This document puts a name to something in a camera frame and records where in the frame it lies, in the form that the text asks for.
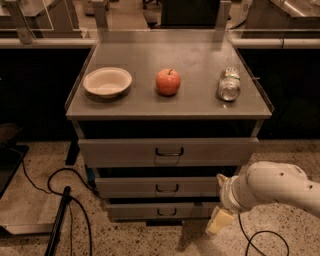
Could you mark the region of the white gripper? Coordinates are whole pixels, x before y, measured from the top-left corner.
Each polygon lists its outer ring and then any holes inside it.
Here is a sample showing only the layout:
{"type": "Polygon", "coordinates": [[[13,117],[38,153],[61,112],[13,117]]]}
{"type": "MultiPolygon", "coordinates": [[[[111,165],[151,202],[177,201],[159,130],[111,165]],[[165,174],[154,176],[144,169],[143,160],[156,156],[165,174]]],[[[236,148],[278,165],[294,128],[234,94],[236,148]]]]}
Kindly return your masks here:
{"type": "Polygon", "coordinates": [[[225,226],[232,223],[235,219],[234,214],[240,214],[251,210],[248,205],[251,192],[248,187],[242,183],[243,176],[226,177],[223,174],[217,175],[217,181],[220,187],[219,198],[223,207],[216,206],[211,214],[211,218],[206,227],[208,235],[216,235],[225,226]]]}

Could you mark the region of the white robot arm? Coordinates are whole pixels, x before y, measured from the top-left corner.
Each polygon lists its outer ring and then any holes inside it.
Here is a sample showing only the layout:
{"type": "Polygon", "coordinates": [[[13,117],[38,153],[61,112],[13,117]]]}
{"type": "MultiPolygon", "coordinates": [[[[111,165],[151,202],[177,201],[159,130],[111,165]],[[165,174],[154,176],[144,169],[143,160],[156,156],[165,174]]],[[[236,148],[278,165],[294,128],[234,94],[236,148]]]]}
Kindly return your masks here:
{"type": "Polygon", "coordinates": [[[259,161],[239,175],[218,174],[217,180],[220,204],[207,224],[208,235],[216,235],[236,214],[272,203],[291,205],[320,217],[320,184],[311,181],[297,165],[259,161]]]}

